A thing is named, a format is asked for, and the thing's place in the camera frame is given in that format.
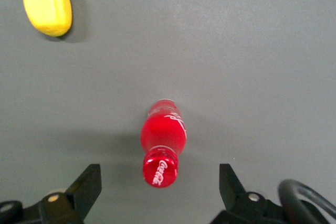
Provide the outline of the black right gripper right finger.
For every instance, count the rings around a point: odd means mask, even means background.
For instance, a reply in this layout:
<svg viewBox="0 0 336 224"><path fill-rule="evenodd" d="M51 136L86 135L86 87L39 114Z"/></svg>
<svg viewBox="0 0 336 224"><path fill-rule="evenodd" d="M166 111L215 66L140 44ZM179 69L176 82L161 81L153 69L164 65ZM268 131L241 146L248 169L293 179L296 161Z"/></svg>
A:
<svg viewBox="0 0 336 224"><path fill-rule="evenodd" d="M225 206L211 223L284 223L283 209L252 191L245 191L230 164L219 165L219 192Z"/></svg>

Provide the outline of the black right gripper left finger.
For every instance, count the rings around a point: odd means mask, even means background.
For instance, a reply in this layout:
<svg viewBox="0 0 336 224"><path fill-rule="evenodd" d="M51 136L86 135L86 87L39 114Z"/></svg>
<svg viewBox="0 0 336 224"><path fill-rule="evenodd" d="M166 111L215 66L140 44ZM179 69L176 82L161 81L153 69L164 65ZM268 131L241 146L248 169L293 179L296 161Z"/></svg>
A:
<svg viewBox="0 0 336 224"><path fill-rule="evenodd" d="M101 193L101 168L90 164L65 190L44 197L39 204L42 223L84 223Z"/></svg>

